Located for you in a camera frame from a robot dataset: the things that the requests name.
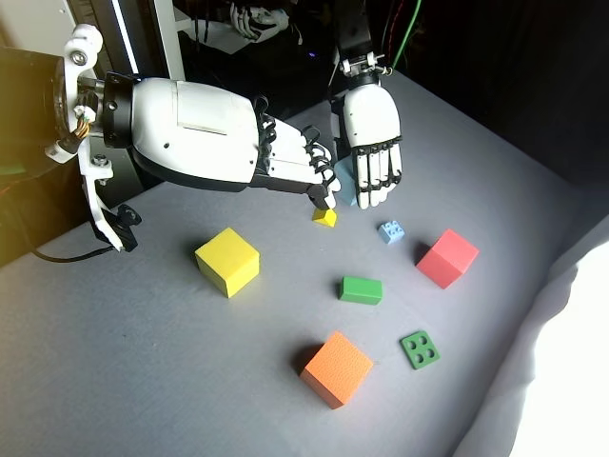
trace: gray table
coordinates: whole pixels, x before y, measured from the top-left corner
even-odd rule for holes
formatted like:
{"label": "gray table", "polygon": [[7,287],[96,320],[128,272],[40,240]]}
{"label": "gray table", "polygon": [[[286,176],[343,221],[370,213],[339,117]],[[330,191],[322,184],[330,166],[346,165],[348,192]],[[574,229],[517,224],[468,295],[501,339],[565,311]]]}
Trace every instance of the gray table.
{"label": "gray table", "polygon": [[[557,255],[579,196],[406,78],[383,81],[402,117],[403,183],[366,212],[310,222],[303,196],[165,184],[133,199],[141,246],[76,265],[28,255],[0,271],[0,455],[441,456],[474,417]],[[328,106],[294,119],[328,130]],[[407,239],[376,233],[399,220]],[[227,226],[262,272],[227,300],[192,252]],[[413,265],[447,228],[481,254],[448,290]],[[43,251],[93,248],[87,226]],[[377,307],[336,299],[343,275],[378,278]],[[297,376],[340,330],[374,360],[330,410]],[[399,340],[429,332],[442,358],[414,371]]]}

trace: lego brick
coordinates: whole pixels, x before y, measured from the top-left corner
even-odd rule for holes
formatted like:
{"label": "lego brick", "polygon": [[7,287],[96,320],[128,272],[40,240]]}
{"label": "lego brick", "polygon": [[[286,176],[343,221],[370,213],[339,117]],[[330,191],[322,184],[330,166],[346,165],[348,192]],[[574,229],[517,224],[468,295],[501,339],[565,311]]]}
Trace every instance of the lego brick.
{"label": "lego brick", "polygon": [[426,367],[440,359],[440,353],[426,331],[418,331],[406,336],[402,338],[401,343],[414,369]]}
{"label": "lego brick", "polygon": [[353,158],[351,156],[339,160],[334,166],[336,177],[341,182],[341,190],[336,193],[340,200],[350,207],[358,203],[355,192],[355,178],[353,174]]}
{"label": "lego brick", "polygon": [[195,251],[199,270],[230,298],[260,272],[260,253],[232,228]]}
{"label": "lego brick", "polygon": [[374,279],[345,276],[341,281],[339,298],[346,302],[378,305],[383,299],[383,283]]}
{"label": "lego brick", "polygon": [[455,231],[447,230],[424,255],[417,268],[441,288],[462,277],[479,250]]}
{"label": "lego brick", "polygon": [[379,234],[388,245],[400,241],[405,233],[397,221],[386,222],[379,227]]}
{"label": "lego brick", "polygon": [[334,227],[338,216],[333,209],[315,209],[313,213],[313,221],[323,226]]}
{"label": "lego brick", "polygon": [[334,332],[301,373],[301,379],[332,408],[346,405],[372,361],[339,331]]}

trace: small yellow block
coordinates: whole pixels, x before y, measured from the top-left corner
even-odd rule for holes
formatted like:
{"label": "small yellow block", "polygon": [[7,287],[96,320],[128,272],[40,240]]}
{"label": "small yellow block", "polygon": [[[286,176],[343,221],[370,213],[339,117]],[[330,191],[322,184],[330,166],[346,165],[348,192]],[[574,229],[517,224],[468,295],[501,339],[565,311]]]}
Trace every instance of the small yellow block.
{"label": "small yellow block", "polygon": [[260,253],[232,228],[195,251],[199,270],[230,298],[260,272]]}
{"label": "small yellow block", "polygon": [[337,219],[336,212],[334,209],[315,209],[313,213],[313,220],[323,226],[334,227]]}

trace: bolt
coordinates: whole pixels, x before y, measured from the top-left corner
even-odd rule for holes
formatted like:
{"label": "bolt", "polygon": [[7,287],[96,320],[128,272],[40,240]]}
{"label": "bolt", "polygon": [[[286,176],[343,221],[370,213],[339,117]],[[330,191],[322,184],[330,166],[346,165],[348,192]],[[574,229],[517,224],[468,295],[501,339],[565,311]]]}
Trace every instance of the bolt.
{"label": "bolt", "polygon": [[72,59],[79,67],[82,67],[87,62],[87,56],[81,50],[75,50],[72,54],[69,55],[69,58]]}
{"label": "bolt", "polygon": [[105,167],[108,164],[108,158],[104,154],[95,154],[91,163],[97,167]]}

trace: green lego brick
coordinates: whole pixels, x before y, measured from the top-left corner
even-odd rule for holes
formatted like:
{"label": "green lego brick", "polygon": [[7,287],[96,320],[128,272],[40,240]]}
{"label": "green lego brick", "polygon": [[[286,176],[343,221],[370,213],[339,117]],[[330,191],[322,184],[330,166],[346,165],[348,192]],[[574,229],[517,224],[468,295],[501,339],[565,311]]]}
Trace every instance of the green lego brick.
{"label": "green lego brick", "polygon": [[401,343],[414,369],[426,367],[440,359],[440,353],[426,331],[418,331],[406,336]]}
{"label": "green lego brick", "polygon": [[341,300],[378,305],[383,298],[383,283],[374,279],[345,276],[341,282]]}

